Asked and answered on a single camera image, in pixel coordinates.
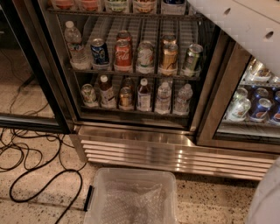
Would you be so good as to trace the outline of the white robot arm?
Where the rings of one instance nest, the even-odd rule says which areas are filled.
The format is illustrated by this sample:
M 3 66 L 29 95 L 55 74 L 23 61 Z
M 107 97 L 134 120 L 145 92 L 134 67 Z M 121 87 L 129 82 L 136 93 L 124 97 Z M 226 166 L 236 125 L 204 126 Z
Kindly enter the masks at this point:
M 260 181 L 254 194 L 238 188 L 228 198 L 230 208 L 217 224 L 269 224 L 279 222 L 280 125 L 270 119 L 257 122 L 228 120 L 228 107 L 239 86 L 250 93 L 258 84 L 242 80 L 249 62 L 260 60 L 273 74 L 280 73 L 279 0 L 192 0 L 194 7 L 220 31 L 216 52 L 208 68 L 209 103 L 199 127 L 197 144 L 215 150 L 226 162 L 214 170 L 232 179 Z

